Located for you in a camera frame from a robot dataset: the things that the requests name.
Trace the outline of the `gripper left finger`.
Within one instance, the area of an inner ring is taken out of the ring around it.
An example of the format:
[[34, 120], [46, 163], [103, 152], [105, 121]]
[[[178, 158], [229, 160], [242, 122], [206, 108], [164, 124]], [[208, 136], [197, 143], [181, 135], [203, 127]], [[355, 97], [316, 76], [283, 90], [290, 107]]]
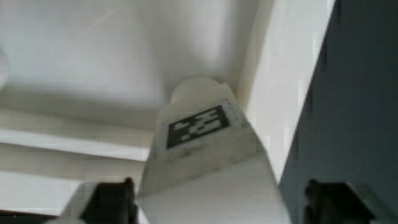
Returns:
[[78, 186], [60, 224], [139, 224], [135, 184], [132, 178], [121, 182], [84, 183]]

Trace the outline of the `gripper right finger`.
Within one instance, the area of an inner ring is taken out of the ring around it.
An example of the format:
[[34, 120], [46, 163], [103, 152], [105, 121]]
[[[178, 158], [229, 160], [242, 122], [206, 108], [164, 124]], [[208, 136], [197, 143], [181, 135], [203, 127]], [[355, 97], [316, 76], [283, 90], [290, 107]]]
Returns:
[[398, 224], [398, 215], [364, 184], [311, 179], [304, 196], [304, 224]]

